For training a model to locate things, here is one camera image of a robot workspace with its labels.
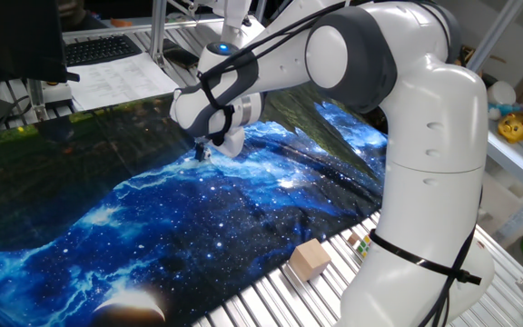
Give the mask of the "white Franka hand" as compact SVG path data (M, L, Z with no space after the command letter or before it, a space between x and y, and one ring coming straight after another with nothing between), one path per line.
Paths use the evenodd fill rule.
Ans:
M227 157L236 157L243 148L245 139L245 132L242 127L232 128L222 138L222 143L216 145L213 140L209 142L212 148L216 151L224 154ZM197 143L195 145L195 156L194 159L202 162L204 160L210 160L212 156L211 148L208 144Z

